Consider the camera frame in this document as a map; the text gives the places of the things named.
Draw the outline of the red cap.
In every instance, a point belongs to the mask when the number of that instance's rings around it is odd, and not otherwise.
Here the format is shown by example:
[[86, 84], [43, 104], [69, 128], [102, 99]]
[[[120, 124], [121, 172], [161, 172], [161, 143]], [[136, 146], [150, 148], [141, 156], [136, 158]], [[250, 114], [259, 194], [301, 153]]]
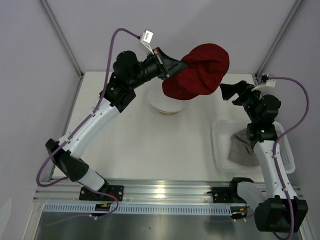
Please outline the red cap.
[[162, 91], [167, 97], [182, 101], [212, 94], [230, 66], [227, 51], [213, 43], [195, 47], [181, 61], [188, 67], [164, 80]]

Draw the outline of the white bucket hat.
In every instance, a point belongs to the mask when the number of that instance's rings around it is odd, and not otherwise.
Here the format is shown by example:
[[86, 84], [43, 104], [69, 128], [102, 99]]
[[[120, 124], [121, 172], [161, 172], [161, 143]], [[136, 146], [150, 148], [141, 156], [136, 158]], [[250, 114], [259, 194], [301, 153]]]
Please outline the white bucket hat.
[[185, 109], [190, 101], [170, 98], [163, 93], [162, 88], [151, 88], [147, 93], [148, 103], [157, 111], [180, 112]]

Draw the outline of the grey bucket hat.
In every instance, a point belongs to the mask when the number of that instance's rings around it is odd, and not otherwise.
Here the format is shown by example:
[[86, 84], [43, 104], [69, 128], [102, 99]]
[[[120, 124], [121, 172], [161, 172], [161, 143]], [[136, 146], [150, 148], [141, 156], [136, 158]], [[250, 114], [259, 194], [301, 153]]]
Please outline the grey bucket hat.
[[234, 133], [231, 138], [231, 145], [228, 159], [238, 165], [246, 167], [257, 167], [259, 160], [251, 148], [250, 141], [247, 138], [247, 130], [242, 129]]

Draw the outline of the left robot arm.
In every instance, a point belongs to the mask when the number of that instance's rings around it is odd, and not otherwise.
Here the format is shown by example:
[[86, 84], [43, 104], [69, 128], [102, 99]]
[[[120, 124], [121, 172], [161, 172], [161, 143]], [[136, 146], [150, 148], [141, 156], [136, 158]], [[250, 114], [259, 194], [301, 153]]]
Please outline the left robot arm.
[[144, 61], [138, 61], [130, 50], [119, 53], [113, 73], [88, 116], [59, 140], [46, 142], [49, 159], [72, 182], [88, 187], [96, 200], [105, 199], [108, 183], [81, 159], [84, 150], [103, 127], [133, 101], [136, 88], [154, 78], [166, 80], [187, 67], [187, 63], [169, 57], [159, 47], [154, 48]]

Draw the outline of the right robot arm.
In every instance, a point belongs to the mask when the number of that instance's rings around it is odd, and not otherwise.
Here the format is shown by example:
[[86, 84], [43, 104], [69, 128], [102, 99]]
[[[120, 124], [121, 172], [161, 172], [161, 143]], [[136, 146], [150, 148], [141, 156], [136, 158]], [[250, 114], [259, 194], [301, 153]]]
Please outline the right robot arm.
[[287, 233], [290, 239], [296, 233], [309, 210], [305, 200], [298, 198], [283, 165], [278, 135], [274, 122], [281, 101], [271, 94], [262, 95], [258, 88], [242, 80], [236, 84], [220, 84], [223, 100], [234, 95], [235, 106], [243, 107], [250, 119], [246, 136], [262, 170], [265, 193], [258, 190], [250, 179], [233, 178], [228, 197], [233, 202], [242, 199], [252, 208], [257, 229], [275, 236]]

